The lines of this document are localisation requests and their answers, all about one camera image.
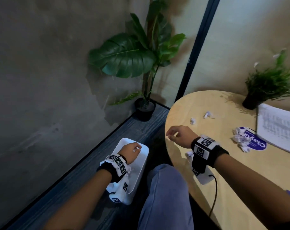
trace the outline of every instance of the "wall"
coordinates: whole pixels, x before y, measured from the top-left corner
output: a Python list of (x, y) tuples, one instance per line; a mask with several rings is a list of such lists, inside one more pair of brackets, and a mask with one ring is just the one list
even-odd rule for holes
[(132, 112), (109, 106), (141, 89), (87, 66), (149, 0), (0, 0), (0, 227)]
[[(204, 0), (189, 0), (184, 12), (173, 18), (176, 33), (188, 32), (186, 42), (194, 40), (194, 26), (200, 24), (204, 4)], [(166, 67), (155, 81), (156, 99), (169, 107), (174, 103), (192, 46), (189, 44), (186, 53), (175, 57), (180, 69), (177, 65)], [(244, 81), (254, 63), (260, 61), (260, 68), (272, 64), (272, 56), (285, 47), (290, 66), (290, 0), (220, 0), (185, 94), (216, 89), (246, 95)], [(268, 103), (290, 110), (290, 98)]]

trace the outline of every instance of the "jeans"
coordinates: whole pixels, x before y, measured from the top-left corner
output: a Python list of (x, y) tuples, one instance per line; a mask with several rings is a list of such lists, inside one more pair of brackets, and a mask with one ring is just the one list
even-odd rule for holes
[(188, 186), (173, 167), (162, 164), (147, 176), (149, 196), (143, 206), (139, 230), (194, 229)]

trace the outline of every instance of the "forearm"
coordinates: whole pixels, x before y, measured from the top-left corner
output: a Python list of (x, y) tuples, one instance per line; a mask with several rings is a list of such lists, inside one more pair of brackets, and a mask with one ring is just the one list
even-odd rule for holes
[(214, 167), (268, 229), (290, 221), (290, 196), (279, 186), (227, 154)]
[(43, 229), (83, 229), (111, 179), (108, 171), (99, 170), (48, 220)]

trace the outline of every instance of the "notebook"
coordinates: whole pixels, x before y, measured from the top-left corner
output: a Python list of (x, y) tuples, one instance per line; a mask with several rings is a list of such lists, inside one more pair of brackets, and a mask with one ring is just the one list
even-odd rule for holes
[(290, 111), (261, 104), (258, 107), (257, 135), (290, 152)]

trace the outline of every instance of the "table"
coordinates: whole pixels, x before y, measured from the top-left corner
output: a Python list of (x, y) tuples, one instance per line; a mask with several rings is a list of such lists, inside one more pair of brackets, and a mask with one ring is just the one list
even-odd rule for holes
[[(196, 134), (207, 135), (220, 143), (232, 157), (279, 185), (290, 190), (290, 153), (270, 144), (263, 151), (244, 153), (232, 142), (232, 130), (236, 127), (256, 128), (256, 110), (247, 110), (241, 105), (245, 96), (223, 91), (199, 91), (179, 99), (170, 109), (165, 131), (173, 125), (189, 126)], [(215, 119), (206, 118), (210, 111)], [(190, 169), (182, 148), (166, 137), (166, 147), (173, 165), (188, 183), (189, 192), (199, 206), (208, 214), (215, 197), (215, 182), (201, 185)], [(216, 176), (218, 194), (212, 220), (222, 229), (266, 229), (244, 205), (219, 173)]]

